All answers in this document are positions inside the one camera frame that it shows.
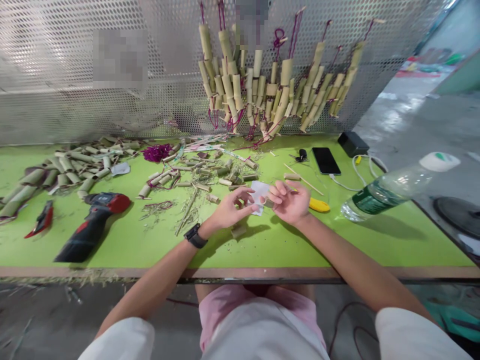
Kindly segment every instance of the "charging cable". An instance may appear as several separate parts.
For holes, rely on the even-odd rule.
[[[385,166],[384,162],[382,160],[380,160],[378,157],[376,156],[370,156],[370,155],[355,155],[352,159],[351,159],[351,165],[353,166],[353,170],[355,170],[356,174],[358,175],[358,177],[360,178],[361,182],[363,183],[363,187],[366,187],[367,186],[367,182],[365,181],[365,179],[362,177],[362,175],[360,175],[359,173],[359,170],[357,169],[357,165],[355,164],[355,160],[359,157],[362,157],[362,158],[368,158],[368,166],[370,168],[370,172],[371,174],[373,175],[374,178],[378,178],[379,176],[375,173],[374,171],[374,166],[373,166],[373,160],[376,160],[378,162],[378,164],[385,170],[386,173],[388,173],[388,169],[387,167]],[[335,184],[337,185],[340,185],[342,188],[345,188],[347,190],[350,190],[350,191],[360,191],[362,190],[361,188],[360,189],[352,189],[350,187],[347,187],[341,183],[339,183],[337,181],[337,179],[335,178],[335,175],[334,174],[329,174],[330,176],[330,179],[332,179]]]

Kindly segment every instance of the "metal mesh wall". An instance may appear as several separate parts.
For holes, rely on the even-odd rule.
[[[368,36],[356,80],[338,119],[326,112],[311,133],[351,130],[410,55],[435,20],[444,0],[272,0],[264,23],[262,73],[275,57],[274,31],[290,37],[294,15],[307,6],[298,35],[293,74],[312,61],[325,23],[322,64],[343,45],[337,69],[348,65],[352,46]],[[222,55],[216,0],[204,0],[214,56]],[[242,0],[225,1],[225,21],[236,21]],[[198,71],[202,48],[197,0],[2,0],[0,8],[0,144],[93,140],[100,135],[158,138],[209,134],[208,104]],[[147,81],[143,89],[94,88],[94,32],[147,30]],[[280,50],[287,57],[289,43]],[[253,46],[247,66],[253,64]],[[292,117],[283,134],[297,134]],[[248,131],[246,116],[241,133]]]

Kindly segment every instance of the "pliers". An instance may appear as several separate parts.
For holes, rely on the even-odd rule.
[[[24,239],[28,239],[50,226],[52,223],[52,218],[54,217],[54,202],[49,200],[46,202],[45,207],[43,208],[41,214],[36,218],[35,227],[30,231]]]

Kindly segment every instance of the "water bottle cap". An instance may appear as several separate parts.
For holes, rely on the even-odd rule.
[[[422,157],[419,163],[425,169],[443,173],[459,165],[460,160],[445,152],[431,152]]]

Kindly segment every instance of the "hand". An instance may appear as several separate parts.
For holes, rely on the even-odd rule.
[[[300,220],[310,214],[310,191],[298,181],[287,180],[286,183],[276,181],[275,186],[270,186],[268,198],[275,203],[273,206],[275,214],[290,225],[297,226]],[[261,196],[260,201],[264,202],[265,198]]]
[[[222,199],[208,220],[211,219],[217,229],[235,225],[244,217],[259,210],[259,206],[253,204],[254,198],[250,195],[254,192],[255,190],[246,186],[235,189]]]

